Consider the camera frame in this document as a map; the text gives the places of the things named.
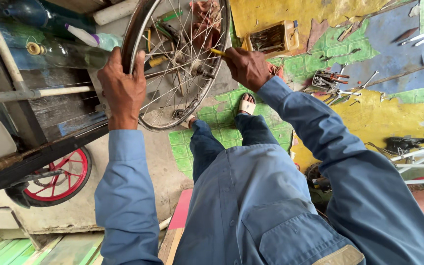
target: red rim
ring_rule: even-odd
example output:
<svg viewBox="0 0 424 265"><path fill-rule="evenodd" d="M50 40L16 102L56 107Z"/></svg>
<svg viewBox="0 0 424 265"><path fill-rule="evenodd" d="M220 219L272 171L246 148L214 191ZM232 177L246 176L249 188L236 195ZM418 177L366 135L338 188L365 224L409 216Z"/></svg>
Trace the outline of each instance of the red rim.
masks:
<svg viewBox="0 0 424 265"><path fill-rule="evenodd" d="M77 153L79 155L81 160L72 160L71 159L72 155L75 154L75 153ZM27 195L29 195L30 197L32 197L33 199L40 200L40 201L55 201L55 200L62 199L64 197L72 194L81 185L83 180L86 178L86 173L88 172L88 160L87 160L84 152L81 149L77 149L77 150L73 151L72 153L68 154L67 156L63 157L62 160L57 165L55 165L52 162L48 166L49 166L50 171L55 171L55 170L61 169L68 162L81 163L81 165L82 165L81 166L81 173L80 174L74 174L72 172L68 172L67 170L65 170L64 174L53 176L50 183L48 183L44 187L41 187L40 190L38 190L36 192L31 192L27 188L27 189L24 190L24 192ZM57 183L60 176L63 176L61 179L64 179L65 177L67 178L68 189L65 190L64 192L60 193L60 194L55 195L55 190L57 188L56 183ZM77 176L78 177L76 182L73 183L73 184L71 183L72 182L71 176ZM52 191L50 196L39 196L38 195L40 192L42 192L44 190L50 190L50 189Z"/></svg>

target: shirt sleeve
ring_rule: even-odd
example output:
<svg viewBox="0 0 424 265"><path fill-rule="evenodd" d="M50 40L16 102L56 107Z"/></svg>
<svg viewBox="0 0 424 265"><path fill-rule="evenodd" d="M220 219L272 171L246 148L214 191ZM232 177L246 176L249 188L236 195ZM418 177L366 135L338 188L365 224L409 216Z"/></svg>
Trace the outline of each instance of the shirt sleeve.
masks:
<svg viewBox="0 0 424 265"><path fill-rule="evenodd" d="M162 264L155 193L139 130L109 132L109 163L94 194L103 264Z"/></svg>
<svg viewBox="0 0 424 265"><path fill-rule="evenodd" d="M368 264L424 264L424 214L391 162L367 150L325 103L292 92L280 78L258 95L322 161L320 172L333 189L328 219Z"/></svg>

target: red motorcycle wheel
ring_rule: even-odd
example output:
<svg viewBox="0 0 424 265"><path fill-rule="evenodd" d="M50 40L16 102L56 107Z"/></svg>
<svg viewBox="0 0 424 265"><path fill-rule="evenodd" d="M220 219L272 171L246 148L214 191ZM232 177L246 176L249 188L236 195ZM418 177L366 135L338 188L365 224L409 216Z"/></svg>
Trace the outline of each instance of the red motorcycle wheel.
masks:
<svg viewBox="0 0 424 265"><path fill-rule="evenodd" d="M50 207L75 196L91 174L91 155L85 147L45 166L50 171L63 169L64 173L29 182L24 197L34 207Z"/></svg>

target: blue shirt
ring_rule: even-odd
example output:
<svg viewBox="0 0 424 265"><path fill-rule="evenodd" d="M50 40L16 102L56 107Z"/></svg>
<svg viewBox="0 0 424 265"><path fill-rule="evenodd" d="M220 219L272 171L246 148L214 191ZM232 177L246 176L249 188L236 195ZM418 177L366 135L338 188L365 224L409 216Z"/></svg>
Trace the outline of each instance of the blue shirt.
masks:
<svg viewBox="0 0 424 265"><path fill-rule="evenodd" d="M344 248L360 264L424 265L424 214L395 167L367 150L325 103L273 77L258 95L322 161L333 197L327 224L305 176L278 145L221 152L194 185L174 264L313 264ZM161 264L155 194L141 131L109 134L109 164L96 193L105 227L103 264Z"/></svg>

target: plastic bottle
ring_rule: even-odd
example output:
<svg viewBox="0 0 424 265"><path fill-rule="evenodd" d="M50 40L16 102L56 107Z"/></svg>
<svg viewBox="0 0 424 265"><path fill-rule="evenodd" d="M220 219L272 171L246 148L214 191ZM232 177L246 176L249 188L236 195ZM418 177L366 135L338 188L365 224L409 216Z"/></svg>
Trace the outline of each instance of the plastic bottle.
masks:
<svg viewBox="0 0 424 265"><path fill-rule="evenodd" d="M122 38L115 34L97 33L90 34L84 29L73 27L68 23L65 24L65 28L73 35L78 37L84 43L92 47L98 47L106 51L112 51L114 47L122 45Z"/></svg>
<svg viewBox="0 0 424 265"><path fill-rule="evenodd" d="M110 53L69 40L45 38L41 43L27 43L27 51L32 55L44 56L45 61L56 67L103 68Z"/></svg>
<svg viewBox="0 0 424 265"><path fill-rule="evenodd" d="M0 9L4 15L16 21L38 27L42 31L73 39L66 32L65 23L84 29L88 33L96 33L96 24L92 17L64 9L61 6L44 0L7 0L0 1Z"/></svg>

